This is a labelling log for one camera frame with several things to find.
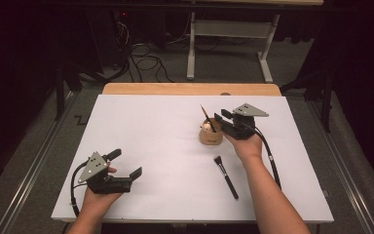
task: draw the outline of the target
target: white table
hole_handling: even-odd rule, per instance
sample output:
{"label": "white table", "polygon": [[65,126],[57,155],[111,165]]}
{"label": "white table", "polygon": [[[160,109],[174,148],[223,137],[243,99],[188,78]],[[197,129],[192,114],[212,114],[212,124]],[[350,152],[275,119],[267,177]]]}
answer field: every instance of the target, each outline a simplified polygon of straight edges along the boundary
{"label": "white table", "polygon": [[[72,172],[98,151],[121,148],[112,162],[115,176],[138,167],[143,175],[105,216],[111,222],[229,223],[256,219],[242,163],[230,142],[199,142],[204,115],[250,103],[270,114],[256,119],[278,167],[282,190],[307,223],[326,223],[333,216],[318,184],[285,97],[100,95],[59,194],[52,218],[72,221],[69,185]],[[223,164],[239,193],[235,200],[213,158]],[[264,158],[267,168],[270,164]],[[75,189],[82,204],[85,186]]]}

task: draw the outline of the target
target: hand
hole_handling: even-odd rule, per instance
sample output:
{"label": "hand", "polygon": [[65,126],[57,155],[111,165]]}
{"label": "hand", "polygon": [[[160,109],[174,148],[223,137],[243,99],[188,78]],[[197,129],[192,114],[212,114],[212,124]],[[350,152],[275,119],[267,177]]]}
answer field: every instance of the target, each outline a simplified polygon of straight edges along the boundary
{"label": "hand", "polygon": [[[108,173],[116,172],[116,169],[108,168]],[[89,210],[89,213],[91,213],[94,218],[101,220],[108,212],[111,205],[122,195],[122,193],[94,194],[87,187],[81,213]]]}
{"label": "hand", "polygon": [[253,135],[248,139],[234,139],[226,133],[223,133],[223,135],[233,144],[244,166],[251,161],[262,159],[263,144],[260,136]]}
{"label": "hand", "polygon": [[[108,167],[108,173],[116,172],[116,169]],[[87,187],[81,212],[68,233],[94,233],[96,226],[101,222],[111,205],[122,195],[122,193],[94,194]]]}

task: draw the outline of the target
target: small cup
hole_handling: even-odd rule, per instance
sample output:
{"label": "small cup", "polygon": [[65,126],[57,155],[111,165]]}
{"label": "small cup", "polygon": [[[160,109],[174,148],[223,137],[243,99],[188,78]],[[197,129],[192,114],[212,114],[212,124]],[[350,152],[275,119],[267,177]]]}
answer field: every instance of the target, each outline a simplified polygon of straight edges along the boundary
{"label": "small cup", "polygon": [[204,120],[200,130],[200,142],[206,145],[218,145],[223,141],[220,124],[214,118],[210,118],[211,124],[214,126],[215,132],[212,130],[208,120]]}

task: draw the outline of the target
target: black cable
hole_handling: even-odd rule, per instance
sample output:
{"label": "black cable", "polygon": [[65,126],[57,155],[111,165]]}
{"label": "black cable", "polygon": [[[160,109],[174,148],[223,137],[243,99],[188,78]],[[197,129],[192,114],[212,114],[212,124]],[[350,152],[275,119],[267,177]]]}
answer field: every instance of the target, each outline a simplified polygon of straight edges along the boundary
{"label": "black cable", "polygon": [[72,210],[74,210],[74,214],[76,216],[78,216],[80,214],[80,210],[78,209],[78,206],[77,206],[77,200],[75,199],[75,195],[74,195],[74,181],[75,181],[75,176],[77,175],[77,173],[82,169],[84,168],[85,166],[87,166],[87,163],[88,162],[85,162],[85,163],[82,163],[80,166],[78,166],[78,168],[74,171],[74,173],[72,174],[72,178],[71,178],[71,187],[70,187],[70,193],[71,193],[71,206],[72,206]]}
{"label": "black cable", "polygon": [[276,167],[275,159],[273,158],[272,151],[270,150],[270,146],[267,143],[266,138],[263,136],[262,132],[259,129],[257,129],[257,127],[254,127],[254,129],[253,129],[252,127],[250,127],[249,125],[245,124],[242,121],[238,121],[238,122],[239,122],[239,124],[243,125],[247,129],[252,130],[255,134],[260,136],[260,138],[262,139],[262,141],[263,141],[263,143],[266,147],[266,151],[267,151],[267,155],[269,157],[270,164],[272,166],[272,171],[273,171],[273,176],[275,178],[275,182],[278,185],[278,187],[281,189],[281,180],[279,178],[278,168]]}
{"label": "black cable", "polygon": [[130,68],[129,68],[129,74],[130,74],[131,81],[134,83],[134,77],[132,76],[132,72]]}
{"label": "black cable", "polygon": [[219,38],[220,42],[222,42],[225,45],[241,46],[241,45],[248,44],[248,43],[254,41],[257,38],[254,38],[254,37],[244,38],[242,42],[233,42],[232,40],[223,40],[223,39],[225,39],[225,38],[224,37]]}
{"label": "black cable", "polygon": [[214,38],[212,37],[207,37],[206,38],[207,40],[205,41],[211,41],[211,42],[215,42],[215,45],[213,45],[211,48],[209,49],[201,49],[199,46],[198,46],[198,43],[196,43],[195,45],[195,49],[198,50],[198,51],[202,51],[202,52],[210,52],[212,50],[214,50],[215,48],[217,48],[219,45],[220,45],[220,40],[217,40],[217,38],[214,40]]}
{"label": "black cable", "polygon": [[[143,78],[142,78],[142,75],[141,75],[141,71],[152,70],[152,69],[154,69],[154,68],[156,68],[156,67],[158,67],[158,68],[157,68],[157,70],[156,70],[156,74],[155,74],[155,76],[156,76],[156,80],[157,80],[159,83],[161,83],[161,81],[160,81],[160,79],[159,79],[158,74],[159,74],[159,71],[160,71],[161,69],[163,69],[163,71],[165,72],[165,77],[166,77],[166,79],[167,79],[168,81],[170,81],[171,83],[174,83],[174,81],[172,81],[171,79],[169,79],[169,77],[168,77],[168,73],[167,73],[167,70],[166,70],[166,68],[165,68],[165,66],[164,66],[164,64],[163,64],[163,62],[162,62],[162,60],[161,60],[160,58],[158,58],[158,57],[150,56],[150,55],[149,55],[149,54],[151,53],[151,48],[150,48],[148,45],[137,45],[137,46],[134,46],[134,47],[132,48],[132,51],[135,50],[135,49],[137,49],[137,48],[140,48],[140,47],[147,48],[147,49],[148,49],[147,52],[145,52],[145,53],[143,53],[143,54],[138,54],[138,55],[134,55],[133,53],[131,53],[131,61],[132,61],[133,65],[135,66],[136,70],[137,70],[137,73],[138,73],[138,76],[139,76],[139,79],[140,79],[140,83],[143,82]],[[154,63],[153,63],[152,65],[148,66],[148,67],[141,67],[140,64],[141,64],[142,62],[147,61],[147,60],[152,60],[152,61],[154,61]]]}
{"label": "black cable", "polygon": [[95,80],[90,80],[84,77],[80,77],[80,79],[88,83],[98,83],[102,81],[101,83],[107,84],[107,83],[110,83],[112,80],[117,79],[121,77],[122,75],[124,75],[129,70],[129,68],[130,68],[130,63],[128,60],[126,60],[123,66],[121,67],[120,71],[118,71],[117,73],[115,73],[114,75],[110,77],[104,77],[102,75],[97,74],[96,72],[84,71],[84,73],[88,74],[91,78],[94,78],[94,77],[97,77],[97,78]]}
{"label": "black cable", "polygon": [[184,38],[183,40],[179,40],[177,42],[172,42],[171,44],[167,44],[168,47],[174,48],[174,49],[185,49],[190,47],[190,42],[186,41],[189,37]]}
{"label": "black cable", "polygon": [[174,43],[178,43],[178,42],[181,42],[181,41],[184,41],[184,40],[190,38],[189,36],[186,36],[187,30],[188,30],[189,25],[190,25],[190,20],[191,20],[191,14],[188,14],[188,19],[186,21],[186,26],[184,27],[184,31],[181,34],[181,36],[178,37],[176,40],[166,42],[166,45],[171,45],[171,44],[174,44]]}
{"label": "black cable", "polygon": [[87,185],[87,184],[86,183],[81,183],[81,184],[75,185],[74,188],[77,188],[77,187],[80,187],[80,186],[84,186],[84,185]]}
{"label": "black cable", "polygon": [[65,225],[62,228],[62,234],[66,233],[66,229],[68,228],[70,222],[65,223]]}

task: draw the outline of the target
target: forearm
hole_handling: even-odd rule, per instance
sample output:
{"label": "forearm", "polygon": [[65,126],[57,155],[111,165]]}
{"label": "forearm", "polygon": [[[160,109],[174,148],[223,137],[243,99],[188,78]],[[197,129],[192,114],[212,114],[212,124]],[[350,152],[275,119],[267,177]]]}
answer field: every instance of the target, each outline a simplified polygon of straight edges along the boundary
{"label": "forearm", "polygon": [[100,222],[101,218],[93,216],[91,211],[81,211],[68,234],[94,234]]}
{"label": "forearm", "polygon": [[310,233],[261,158],[253,158],[243,164],[261,233]]}

